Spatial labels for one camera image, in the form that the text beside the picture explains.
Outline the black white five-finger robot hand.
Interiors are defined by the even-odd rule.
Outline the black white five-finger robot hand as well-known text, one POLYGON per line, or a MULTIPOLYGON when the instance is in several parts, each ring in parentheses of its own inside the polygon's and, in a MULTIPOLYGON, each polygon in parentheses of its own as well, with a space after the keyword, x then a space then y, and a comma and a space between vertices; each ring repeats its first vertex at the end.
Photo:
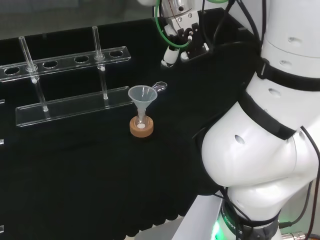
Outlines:
POLYGON ((158 22, 165 39, 175 45, 185 45, 178 48, 169 44, 161 60, 163 67, 171 68, 178 60, 185 63, 209 52, 196 10, 189 10, 176 17, 159 17, 158 22))

